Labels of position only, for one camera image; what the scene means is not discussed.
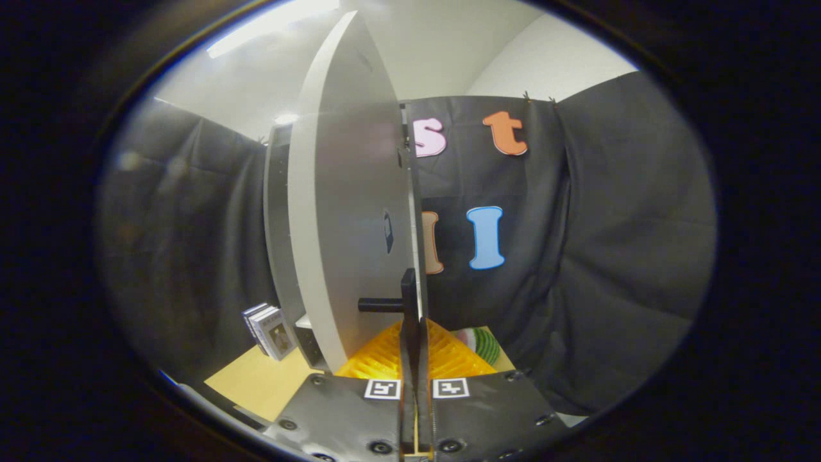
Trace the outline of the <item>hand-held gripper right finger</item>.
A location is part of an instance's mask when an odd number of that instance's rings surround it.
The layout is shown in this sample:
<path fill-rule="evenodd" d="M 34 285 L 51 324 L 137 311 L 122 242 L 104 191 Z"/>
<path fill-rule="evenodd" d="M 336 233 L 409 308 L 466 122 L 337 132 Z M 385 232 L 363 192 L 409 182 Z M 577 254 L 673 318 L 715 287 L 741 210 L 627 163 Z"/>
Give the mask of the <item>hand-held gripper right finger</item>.
<path fill-rule="evenodd" d="M 418 429 L 434 461 L 533 461 L 569 427 L 521 370 L 496 371 L 420 322 Z"/>

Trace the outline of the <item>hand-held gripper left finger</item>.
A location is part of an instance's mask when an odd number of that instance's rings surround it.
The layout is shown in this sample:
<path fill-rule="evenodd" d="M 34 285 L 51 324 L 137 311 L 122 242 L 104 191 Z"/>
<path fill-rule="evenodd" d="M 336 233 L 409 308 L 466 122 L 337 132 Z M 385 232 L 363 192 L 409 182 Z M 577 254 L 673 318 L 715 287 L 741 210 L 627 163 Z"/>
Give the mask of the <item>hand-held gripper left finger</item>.
<path fill-rule="evenodd" d="M 414 444 L 414 381 L 407 345 L 418 321 L 398 335 L 401 379 L 313 373 L 265 429 L 265 438 L 302 461 L 402 461 Z"/>

